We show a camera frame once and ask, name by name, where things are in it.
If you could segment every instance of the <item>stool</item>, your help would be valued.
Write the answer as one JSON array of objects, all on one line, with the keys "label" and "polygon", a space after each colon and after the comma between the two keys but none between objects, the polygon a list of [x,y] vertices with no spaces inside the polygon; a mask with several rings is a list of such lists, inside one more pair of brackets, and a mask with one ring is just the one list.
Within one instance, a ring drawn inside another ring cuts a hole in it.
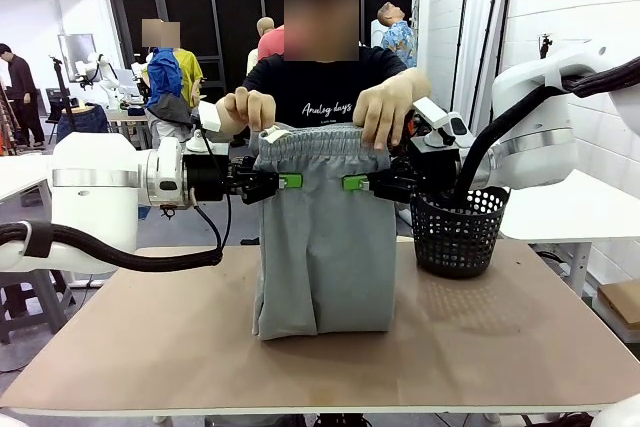
[{"label": "stool", "polygon": [[[55,279],[55,286],[51,282],[51,274]],[[32,272],[0,273],[0,288],[23,283],[31,284],[32,287],[23,291],[24,298],[37,297],[42,307],[42,313],[7,320],[4,305],[0,302],[0,342],[3,344],[10,343],[9,332],[24,327],[47,323],[51,333],[57,333],[67,323],[65,309],[74,302],[71,289],[59,271],[34,270]],[[62,294],[61,300],[58,300],[57,291]]]}]

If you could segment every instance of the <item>elastic waistband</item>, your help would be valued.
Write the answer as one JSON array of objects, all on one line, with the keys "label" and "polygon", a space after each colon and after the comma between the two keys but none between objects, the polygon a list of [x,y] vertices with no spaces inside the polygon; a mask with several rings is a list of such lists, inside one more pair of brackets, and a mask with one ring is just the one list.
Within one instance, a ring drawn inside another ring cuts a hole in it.
[{"label": "elastic waistband", "polygon": [[373,150],[362,145],[362,129],[349,124],[334,124],[325,127],[291,129],[282,126],[290,134],[280,137],[274,143],[266,140],[262,132],[258,139],[260,158],[273,162],[292,157],[330,155],[346,157],[367,155],[369,157],[388,157],[389,153]]}]

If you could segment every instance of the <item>cardboard box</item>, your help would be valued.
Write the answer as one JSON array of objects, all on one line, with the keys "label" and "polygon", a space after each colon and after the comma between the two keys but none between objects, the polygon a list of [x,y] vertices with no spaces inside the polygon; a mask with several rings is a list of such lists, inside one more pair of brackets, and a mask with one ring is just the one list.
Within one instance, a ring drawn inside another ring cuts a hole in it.
[{"label": "cardboard box", "polygon": [[640,330],[640,279],[601,285],[598,298],[605,301],[633,330]]}]

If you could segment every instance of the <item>plastic laundry basket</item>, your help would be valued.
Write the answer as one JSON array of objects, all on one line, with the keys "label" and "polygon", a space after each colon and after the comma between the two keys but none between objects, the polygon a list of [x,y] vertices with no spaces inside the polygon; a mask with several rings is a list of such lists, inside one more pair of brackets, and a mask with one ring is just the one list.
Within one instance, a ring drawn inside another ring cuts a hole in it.
[{"label": "plastic laundry basket", "polygon": [[509,193],[498,187],[469,192],[458,208],[414,194],[411,218],[418,266],[452,279],[476,277],[491,261]]}]

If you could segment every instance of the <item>clothing rack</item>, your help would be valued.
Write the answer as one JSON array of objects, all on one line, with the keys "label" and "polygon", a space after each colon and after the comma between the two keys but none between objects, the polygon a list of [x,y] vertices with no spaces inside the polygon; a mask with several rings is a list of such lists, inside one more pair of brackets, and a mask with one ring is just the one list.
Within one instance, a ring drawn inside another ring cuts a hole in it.
[{"label": "clothing rack", "polygon": [[0,79],[0,145],[2,145],[0,156],[17,155],[16,133],[18,129],[18,120],[7,98],[4,82]]}]

